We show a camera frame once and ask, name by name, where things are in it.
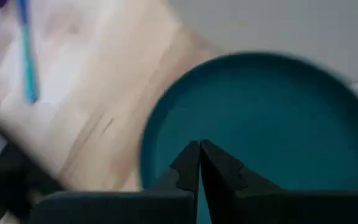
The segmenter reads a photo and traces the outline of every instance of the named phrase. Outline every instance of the light wood surface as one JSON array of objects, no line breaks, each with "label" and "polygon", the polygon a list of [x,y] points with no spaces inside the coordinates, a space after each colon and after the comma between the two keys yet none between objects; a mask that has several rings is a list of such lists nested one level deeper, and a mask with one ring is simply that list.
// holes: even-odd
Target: light wood surface
[{"label": "light wood surface", "polygon": [[20,37],[8,8],[0,22],[0,124],[73,189],[139,190],[139,142],[152,108],[182,74],[222,52],[164,0],[34,1],[31,9],[40,100],[24,103]]}]

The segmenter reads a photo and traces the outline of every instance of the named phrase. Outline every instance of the gray surface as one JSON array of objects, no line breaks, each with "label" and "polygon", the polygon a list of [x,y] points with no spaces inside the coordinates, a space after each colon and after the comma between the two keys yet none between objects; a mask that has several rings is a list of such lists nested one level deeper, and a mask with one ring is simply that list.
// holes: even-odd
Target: gray surface
[{"label": "gray surface", "polygon": [[358,1],[169,1],[185,24],[224,50],[291,53],[358,81]]}]

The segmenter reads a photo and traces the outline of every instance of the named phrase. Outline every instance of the blue pen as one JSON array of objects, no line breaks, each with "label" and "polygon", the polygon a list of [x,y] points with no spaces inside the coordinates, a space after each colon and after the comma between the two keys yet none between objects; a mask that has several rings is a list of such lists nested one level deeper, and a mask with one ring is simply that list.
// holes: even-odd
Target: blue pen
[{"label": "blue pen", "polygon": [[38,100],[37,77],[35,72],[35,62],[31,49],[31,36],[29,26],[29,16],[27,12],[26,0],[16,0],[19,10],[22,33],[22,47],[24,53],[24,95],[28,103],[35,103]]}]

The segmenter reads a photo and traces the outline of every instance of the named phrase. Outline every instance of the teal plate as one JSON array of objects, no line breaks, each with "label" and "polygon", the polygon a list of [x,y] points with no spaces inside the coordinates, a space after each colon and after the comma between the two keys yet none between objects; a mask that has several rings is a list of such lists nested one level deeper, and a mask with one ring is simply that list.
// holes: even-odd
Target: teal plate
[{"label": "teal plate", "polygon": [[[302,60],[235,54],[185,74],[146,125],[143,187],[198,139],[210,139],[285,189],[358,190],[358,98]],[[202,188],[199,200],[198,220],[205,223]]]}]

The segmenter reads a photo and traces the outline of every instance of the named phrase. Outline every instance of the wooden table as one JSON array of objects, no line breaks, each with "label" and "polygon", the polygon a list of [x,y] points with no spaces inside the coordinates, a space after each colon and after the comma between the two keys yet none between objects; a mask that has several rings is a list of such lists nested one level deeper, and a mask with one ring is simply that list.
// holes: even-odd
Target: wooden table
[{"label": "wooden table", "polygon": [[31,9],[40,100],[23,102],[10,6],[0,22],[0,124],[73,189],[140,189],[139,141],[152,108],[182,74],[223,52],[164,0],[34,1]]}]

